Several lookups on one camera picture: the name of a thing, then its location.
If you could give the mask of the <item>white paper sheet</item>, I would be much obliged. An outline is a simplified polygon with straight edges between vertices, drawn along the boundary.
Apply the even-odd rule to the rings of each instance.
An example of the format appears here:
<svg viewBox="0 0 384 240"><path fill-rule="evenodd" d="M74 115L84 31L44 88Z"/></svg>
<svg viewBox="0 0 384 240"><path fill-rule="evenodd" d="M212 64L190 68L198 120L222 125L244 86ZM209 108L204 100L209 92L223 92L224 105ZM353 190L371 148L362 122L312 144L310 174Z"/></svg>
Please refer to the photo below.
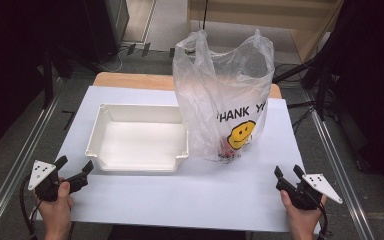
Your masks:
<svg viewBox="0 0 384 240"><path fill-rule="evenodd" d="M256 145L230 164L190 158L169 175L117 176L93 172L71 194L71 221L286 232L275 167L295 180L302 162L286 103L268 103Z"/></svg>

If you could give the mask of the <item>metal floor rail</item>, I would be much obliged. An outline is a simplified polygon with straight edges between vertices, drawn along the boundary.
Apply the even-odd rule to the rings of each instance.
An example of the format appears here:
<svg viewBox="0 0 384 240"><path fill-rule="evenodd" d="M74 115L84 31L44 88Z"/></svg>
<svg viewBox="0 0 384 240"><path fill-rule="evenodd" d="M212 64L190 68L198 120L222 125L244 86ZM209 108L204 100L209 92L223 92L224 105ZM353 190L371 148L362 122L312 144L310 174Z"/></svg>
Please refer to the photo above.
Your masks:
<svg viewBox="0 0 384 240"><path fill-rule="evenodd" d="M55 110L56 105L58 104L59 97L55 96L48 107L42 109L38 119L35 122L35 125L31 132L29 133L23 147L18 153L15 162L13 163L9 173L7 174L5 180L3 181L0 187L0 218L7 207L10 198L15 190L16 185L20 181L28 161L34 152L38 141L41 138L41 135L49 122L52 114Z"/></svg>
<svg viewBox="0 0 384 240"><path fill-rule="evenodd" d="M308 173L322 173L343 200L342 204L329 200L325 205L328 218L328 240L378 240L372 224L357 194L347 170L347 158L340 153L329 129L330 118L322 120L316 110L315 98L309 91L303 92L308 130L297 131L302 145L303 161Z"/></svg>

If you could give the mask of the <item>person's right hand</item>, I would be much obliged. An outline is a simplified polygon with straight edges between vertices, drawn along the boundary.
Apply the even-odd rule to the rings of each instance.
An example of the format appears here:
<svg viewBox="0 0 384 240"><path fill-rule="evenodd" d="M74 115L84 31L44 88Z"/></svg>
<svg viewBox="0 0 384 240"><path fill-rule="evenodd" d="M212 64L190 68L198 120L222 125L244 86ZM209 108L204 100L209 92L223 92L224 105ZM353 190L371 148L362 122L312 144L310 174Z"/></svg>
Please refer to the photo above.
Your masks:
<svg viewBox="0 0 384 240"><path fill-rule="evenodd" d="M322 215L317 210L301 210L296 208L284 190L280 191L281 201L285 207L292 240L314 240L314 230Z"/></svg>

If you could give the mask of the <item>light wooden shelf unit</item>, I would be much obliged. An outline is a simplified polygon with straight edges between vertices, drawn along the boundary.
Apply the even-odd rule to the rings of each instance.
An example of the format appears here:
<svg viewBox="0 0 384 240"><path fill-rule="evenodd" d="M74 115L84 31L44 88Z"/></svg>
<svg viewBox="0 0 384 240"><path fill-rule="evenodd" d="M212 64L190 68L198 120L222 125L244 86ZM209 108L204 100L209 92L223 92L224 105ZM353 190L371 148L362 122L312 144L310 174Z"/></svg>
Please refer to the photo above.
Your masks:
<svg viewBox="0 0 384 240"><path fill-rule="evenodd" d="M300 59L308 61L332 31L344 0L187 0L189 20L289 29Z"/></svg>

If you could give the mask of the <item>red can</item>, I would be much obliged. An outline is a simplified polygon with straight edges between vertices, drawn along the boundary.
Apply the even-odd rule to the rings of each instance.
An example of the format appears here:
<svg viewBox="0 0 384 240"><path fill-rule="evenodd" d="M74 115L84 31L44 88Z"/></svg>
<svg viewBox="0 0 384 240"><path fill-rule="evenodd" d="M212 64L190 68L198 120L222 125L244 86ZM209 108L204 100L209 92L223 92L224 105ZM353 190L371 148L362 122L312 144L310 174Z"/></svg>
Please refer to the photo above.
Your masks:
<svg viewBox="0 0 384 240"><path fill-rule="evenodd" d="M222 139L219 144L218 157L220 159L233 159L236 156L236 151L229 143Z"/></svg>

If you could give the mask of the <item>black tripod stand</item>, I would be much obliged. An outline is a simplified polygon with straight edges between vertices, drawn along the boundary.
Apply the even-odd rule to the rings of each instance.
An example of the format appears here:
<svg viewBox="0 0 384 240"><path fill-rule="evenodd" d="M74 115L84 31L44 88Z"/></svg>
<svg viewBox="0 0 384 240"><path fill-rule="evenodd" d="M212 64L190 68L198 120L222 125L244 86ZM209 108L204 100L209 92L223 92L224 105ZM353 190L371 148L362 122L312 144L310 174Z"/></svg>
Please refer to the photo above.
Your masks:
<svg viewBox="0 0 384 240"><path fill-rule="evenodd" d="M304 62L285 73L275 76L272 80L274 84L280 83L298 73L306 71L305 76L301 81L303 89L311 89L318 83L318 91L316 94L315 108L319 118L324 121L324 102L328 82L332 78L331 65L328 57L318 53L315 57Z"/></svg>

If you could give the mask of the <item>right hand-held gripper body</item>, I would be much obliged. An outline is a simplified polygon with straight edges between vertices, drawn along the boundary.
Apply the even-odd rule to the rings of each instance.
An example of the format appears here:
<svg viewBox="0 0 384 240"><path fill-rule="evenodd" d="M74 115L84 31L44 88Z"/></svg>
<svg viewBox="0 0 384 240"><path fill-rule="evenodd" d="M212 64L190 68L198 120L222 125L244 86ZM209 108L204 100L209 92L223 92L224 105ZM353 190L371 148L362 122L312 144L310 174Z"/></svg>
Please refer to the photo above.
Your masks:
<svg viewBox="0 0 384 240"><path fill-rule="evenodd" d="M300 182L293 189L290 199L292 204L302 210L315 210L320 206L322 196L338 204L343 199L334 190L323 174L299 174Z"/></svg>

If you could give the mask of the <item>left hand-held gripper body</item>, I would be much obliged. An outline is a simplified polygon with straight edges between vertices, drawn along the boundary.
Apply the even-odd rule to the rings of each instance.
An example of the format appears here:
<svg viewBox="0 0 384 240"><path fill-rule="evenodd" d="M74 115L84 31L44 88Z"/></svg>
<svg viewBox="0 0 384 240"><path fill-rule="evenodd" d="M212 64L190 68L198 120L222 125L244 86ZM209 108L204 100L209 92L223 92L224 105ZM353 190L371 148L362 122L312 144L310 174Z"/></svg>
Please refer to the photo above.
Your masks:
<svg viewBox="0 0 384 240"><path fill-rule="evenodd" d="M56 165L36 160L30 173L28 190L39 200L55 202L59 198L60 185L64 181L58 171Z"/></svg>

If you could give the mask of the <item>black curtain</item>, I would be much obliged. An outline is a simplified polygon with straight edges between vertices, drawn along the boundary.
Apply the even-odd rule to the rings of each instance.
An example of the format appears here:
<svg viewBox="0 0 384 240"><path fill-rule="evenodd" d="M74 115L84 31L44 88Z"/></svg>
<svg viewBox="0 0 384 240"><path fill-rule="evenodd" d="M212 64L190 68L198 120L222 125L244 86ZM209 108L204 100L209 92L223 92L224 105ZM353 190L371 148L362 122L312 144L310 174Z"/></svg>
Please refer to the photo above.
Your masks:
<svg viewBox="0 0 384 240"><path fill-rule="evenodd" d="M43 53L71 75L59 23L74 0L0 0L0 140L25 108L44 92Z"/></svg>
<svg viewBox="0 0 384 240"><path fill-rule="evenodd" d="M329 39L348 141L365 171L384 176L384 0L344 0Z"/></svg>

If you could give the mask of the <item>person's left hand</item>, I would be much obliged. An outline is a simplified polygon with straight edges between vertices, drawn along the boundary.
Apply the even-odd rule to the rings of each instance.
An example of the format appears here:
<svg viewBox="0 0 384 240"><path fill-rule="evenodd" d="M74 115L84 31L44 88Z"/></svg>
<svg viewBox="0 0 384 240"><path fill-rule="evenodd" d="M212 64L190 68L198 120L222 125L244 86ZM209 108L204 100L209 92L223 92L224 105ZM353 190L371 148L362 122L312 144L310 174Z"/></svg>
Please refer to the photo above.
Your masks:
<svg viewBox="0 0 384 240"><path fill-rule="evenodd" d="M45 226L44 240L69 239L72 227L72 206L70 183L62 181L58 188L57 199L54 202L43 201L39 205L39 212Z"/></svg>

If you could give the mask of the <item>black upright stand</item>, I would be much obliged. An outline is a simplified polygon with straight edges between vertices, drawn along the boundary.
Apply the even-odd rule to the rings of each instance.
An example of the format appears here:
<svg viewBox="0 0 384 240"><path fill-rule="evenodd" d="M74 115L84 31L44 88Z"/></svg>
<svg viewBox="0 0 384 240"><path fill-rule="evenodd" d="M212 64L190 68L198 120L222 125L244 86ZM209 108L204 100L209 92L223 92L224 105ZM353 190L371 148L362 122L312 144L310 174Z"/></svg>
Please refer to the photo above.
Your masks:
<svg viewBox="0 0 384 240"><path fill-rule="evenodd" d="M43 53L43 76L44 76L43 108L46 109L53 99L52 62L51 62L51 56L48 48L46 48Z"/></svg>

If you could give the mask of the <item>clear printed plastic bag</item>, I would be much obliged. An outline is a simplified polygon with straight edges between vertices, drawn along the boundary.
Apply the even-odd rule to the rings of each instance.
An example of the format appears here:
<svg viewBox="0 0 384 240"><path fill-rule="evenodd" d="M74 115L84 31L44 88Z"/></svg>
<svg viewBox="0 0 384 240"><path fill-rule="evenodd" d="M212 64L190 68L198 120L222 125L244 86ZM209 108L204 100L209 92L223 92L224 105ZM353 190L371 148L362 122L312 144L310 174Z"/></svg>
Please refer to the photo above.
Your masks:
<svg viewBox="0 0 384 240"><path fill-rule="evenodd" d="M258 140L274 70L273 43L259 31L222 53L209 48L203 30L176 44L173 81L192 155L230 163ZM236 151L233 159L218 157L222 139Z"/></svg>

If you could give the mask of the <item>white plastic bin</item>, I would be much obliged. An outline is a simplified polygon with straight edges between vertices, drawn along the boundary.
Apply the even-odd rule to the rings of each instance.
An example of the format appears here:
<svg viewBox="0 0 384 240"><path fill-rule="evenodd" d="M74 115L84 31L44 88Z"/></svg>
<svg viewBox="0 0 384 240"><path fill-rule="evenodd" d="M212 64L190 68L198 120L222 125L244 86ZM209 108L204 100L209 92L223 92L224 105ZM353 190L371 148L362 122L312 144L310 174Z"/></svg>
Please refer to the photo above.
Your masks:
<svg viewBox="0 0 384 240"><path fill-rule="evenodd" d="M85 155L104 172L174 172L188 131L177 106L102 104Z"/></svg>

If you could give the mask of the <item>dark cabinet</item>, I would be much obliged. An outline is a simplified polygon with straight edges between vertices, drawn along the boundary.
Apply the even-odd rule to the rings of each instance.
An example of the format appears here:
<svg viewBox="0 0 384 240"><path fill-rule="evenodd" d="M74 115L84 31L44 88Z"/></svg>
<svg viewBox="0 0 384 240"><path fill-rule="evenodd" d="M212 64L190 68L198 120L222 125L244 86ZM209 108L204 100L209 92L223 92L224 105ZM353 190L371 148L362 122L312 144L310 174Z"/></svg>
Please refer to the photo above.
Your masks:
<svg viewBox="0 0 384 240"><path fill-rule="evenodd" d="M126 0L83 0L91 57L104 63L118 52L130 19Z"/></svg>

